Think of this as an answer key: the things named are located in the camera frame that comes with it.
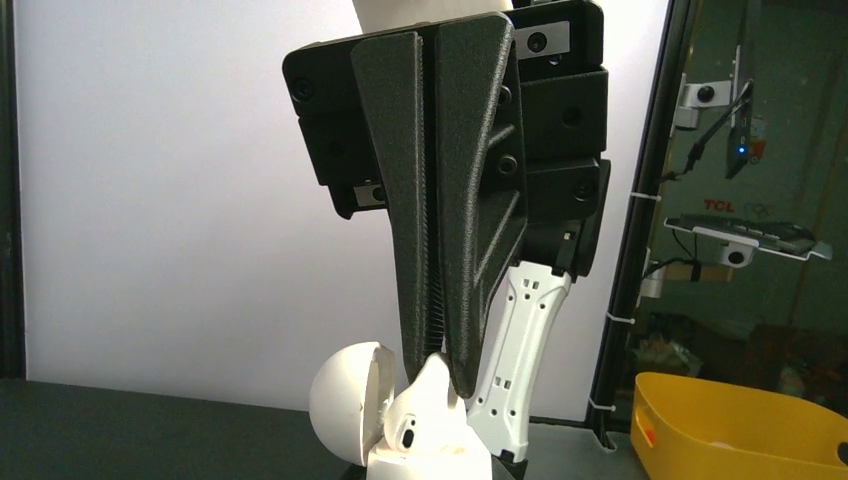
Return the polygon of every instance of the tcl logo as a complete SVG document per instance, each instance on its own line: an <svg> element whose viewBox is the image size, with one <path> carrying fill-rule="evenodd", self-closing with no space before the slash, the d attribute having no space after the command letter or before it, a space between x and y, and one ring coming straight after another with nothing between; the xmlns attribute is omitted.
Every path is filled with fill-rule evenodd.
<svg viewBox="0 0 848 480"><path fill-rule="evenodd" d="M733 210L733 204L724 200L713 200L711 198L705 198L704 207L706 207L707 210L711 210L714 212L735 213L735 211Z"/></svg>

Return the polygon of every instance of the black vertical pole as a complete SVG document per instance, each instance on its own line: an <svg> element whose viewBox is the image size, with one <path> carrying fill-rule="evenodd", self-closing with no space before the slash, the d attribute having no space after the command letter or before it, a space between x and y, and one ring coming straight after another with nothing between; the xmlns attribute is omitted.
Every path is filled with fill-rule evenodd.
<svg viewBox="0 0 848 480"><path fill-rule="evenodd" d="M13 3L0 0L0 378L26 374Z"/></svg>
<svg viewBox="0 0 848 480"><path fill-rule="evenodd" d="M669 4L636 178L633 182L634 192L656 195L659 190L657 180L662 175L669 134L674 125L681 76L686 66L697 7L697 0L671 0ZM608 310L615 317L632 318L636 309L656 206L653 200L631 197ZM631 325L610 322L607 319L604 321L604 340L591 398L596 405L613 405L615 392L624 375L624 355ZM601 441L606 441L607 431L629 428L629 424L611 428L609 412L591 406L588 408L587 418Z"/></svg>

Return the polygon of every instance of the glass panel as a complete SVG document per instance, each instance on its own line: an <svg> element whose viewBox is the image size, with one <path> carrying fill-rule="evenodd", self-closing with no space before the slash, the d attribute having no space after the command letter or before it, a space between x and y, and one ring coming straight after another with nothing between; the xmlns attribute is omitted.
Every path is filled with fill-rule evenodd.
<svg viewBox="0 0 848 480"><path fill-rule="evenodd" d="M703 2L687 82L729 78L745 3ZM835 1L763 3L754 36L748 142L755 157L725 179L730 130L725 125L691 172L662 185L650 259L669 265L643 284L614 418L629 420L634 378L643 371L779 391L848 416L846 13ZM683 169L693 143L725 109L704 109L697 129L675 132L666 171ZM797 225L829 244L833 258L751 254L663 224L686 215L711 215L755 230ZM796 245L803 243L804 231L795 232ZM789 233L777 236L786 239Z"/></svg>

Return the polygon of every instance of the white earbud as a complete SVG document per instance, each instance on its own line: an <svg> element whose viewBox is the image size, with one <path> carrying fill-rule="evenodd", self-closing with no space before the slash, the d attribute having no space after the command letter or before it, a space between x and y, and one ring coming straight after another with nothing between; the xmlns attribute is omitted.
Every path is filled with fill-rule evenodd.
<svg viewBox="0 0 848 480"><path fill-rule="evenodd" d="M466 422L465 404L451 384L447 358L434 353L387 409L383 434L392 450L434 455L457 441Z"/></svg>

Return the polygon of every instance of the open case lid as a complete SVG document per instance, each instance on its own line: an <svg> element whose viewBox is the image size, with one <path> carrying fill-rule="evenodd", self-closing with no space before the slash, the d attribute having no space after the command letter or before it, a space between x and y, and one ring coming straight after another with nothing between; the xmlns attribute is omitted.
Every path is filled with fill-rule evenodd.
<svg viewBox="0 0 848 480"><path fill-rule="evenodd" d="M312 382L309 419L337 457L365 466L383 436L383 414L395 397L395 355L378 342L336 352Z"/></svg>

